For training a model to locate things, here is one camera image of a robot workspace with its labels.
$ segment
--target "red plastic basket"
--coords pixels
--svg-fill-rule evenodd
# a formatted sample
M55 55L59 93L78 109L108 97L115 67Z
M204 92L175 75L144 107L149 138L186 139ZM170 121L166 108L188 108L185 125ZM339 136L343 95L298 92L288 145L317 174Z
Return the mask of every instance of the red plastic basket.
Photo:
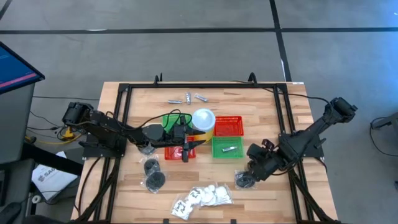
M187 136L187 141L194 141L193 136ZM193 148L188 155L189 159L197 156L195 148ZM177 160L182 157L182 146L166 147L164 151L165 160Z
M215 136L243 136L241 116L216 116Z

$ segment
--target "wooden tabletop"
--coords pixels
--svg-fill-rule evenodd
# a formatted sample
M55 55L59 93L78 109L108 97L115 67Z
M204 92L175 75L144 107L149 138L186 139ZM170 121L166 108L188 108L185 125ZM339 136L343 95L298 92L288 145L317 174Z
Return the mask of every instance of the wooden tabletop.
M113 111L116 103L118 82L106 82L101 93L98 109ZM302 83L287 83L289 93L306 95ZM167 100L182 100L185 102L185 92L193 95L199 93L209 99L204 103L193 98L192 104L168 104ZM289 127L283 97L280 97L285 116L285 127ZM305 129L313 123L308 100L300 96L290 96L290 104L294 116L296 129ZM275 108L274 95L263 89L255 88L140 88L133 89L129 109L128 124L138 126L145 120L168 113L173 109L180 109L183 113L193 113L199 108L211 109L216 116L240 115L243 118L244 154L252 143L260 144L264 138L277 144L280 133ZM158 149L160 167L165 172L167 180L157 194L149 192L141 186L144 178L143 165L140 160L142 154L136 146L128 143L126 155L121 160L118 176L118 186L114 200L112 223L160 223L164 218L170 222L185 222L170 214L173 202L180 196L186 196L192 187L205 187L217 182L227 184L232 191L233 205L196 208L191 213L189 222L229 223L237 219L238 223L295 223L292 197L287 175L270 176L265 182L258 182L255 189L238 190L234 184L234 172L243 170L249 161L244 159L212 159L211 144L197 147L197 157L189 163L182 161L166 161L164 149ZM95 159L85 162L82 182ZM103 168L101 159L88 178L83 193L83 210L90 204L98 191ZM319 206L332 218L337 219L333 199L331 196L325 168L315 159L304 159L305 174L308 188ZM306 219L303 198L299 193L303 218ZM102 207L101 218L105 217L108 195Z

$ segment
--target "gray concrete floor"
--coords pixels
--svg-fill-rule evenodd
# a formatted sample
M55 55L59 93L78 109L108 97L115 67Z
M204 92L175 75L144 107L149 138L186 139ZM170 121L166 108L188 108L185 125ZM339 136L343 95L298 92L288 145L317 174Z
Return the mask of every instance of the gray concrete floor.
M398 26L393 0L276 3L283 28ZM263 0L13 0L0 30L273 25L269 2ZM398 111L398 32L284 33L283 38L293 81L305 82L309 95L329 100L342 96L359 108L352 122L322 134L340 220L396 223L398 158L376 151L369 122ZM167 81L244 80L250 72L260 81L284 81L273 32L0 35L0 40L46 75L36 84L35 95L99 98L103 82L153 80L160 72ZM60 124L69 101L34 99L32 111ZM322 115L322 102L310 105L315 118ZM33 116L29 125L48 127ZM376 131L374 138L382 150L398 154L390 127ZM80 158L81 152L73 150L76 144L40 146ZM72 203L65 199L57 205L40 204L38 213L67 221Z

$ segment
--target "green plastic basket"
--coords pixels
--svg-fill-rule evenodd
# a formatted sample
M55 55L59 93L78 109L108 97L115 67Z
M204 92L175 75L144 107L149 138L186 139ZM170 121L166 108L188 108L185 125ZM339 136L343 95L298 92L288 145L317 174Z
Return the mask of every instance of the green plastic basket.
M189 120L191 119L191 117L188 116L188 115L184 115L184 116L185 116L185 120L186 120L186 121L189 121ZM175 120L177 120L177 118L178 118L178 114L171 114L171 115L169 116L169 123L168 123L167 126L164 128L165 131L166 131L167 133L170 131L170 129L172 128L172 126L173 126ZM162 117L162 124L163 124L163 127L166 125L166 123L167 123L167 115L165 115L165 116ZM192 128L192 122L189 122L188 125Z
M211 139L214 159L241 159L243 158L242 137L216 137ZM223 152L223 148L237 146L237 149Z

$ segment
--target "monitor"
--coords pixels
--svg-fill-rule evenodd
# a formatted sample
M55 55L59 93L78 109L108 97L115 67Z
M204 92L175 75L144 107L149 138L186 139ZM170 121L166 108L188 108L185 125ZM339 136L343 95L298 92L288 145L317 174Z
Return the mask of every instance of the monitor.
M0 94L44 78L43 74L0 42Z

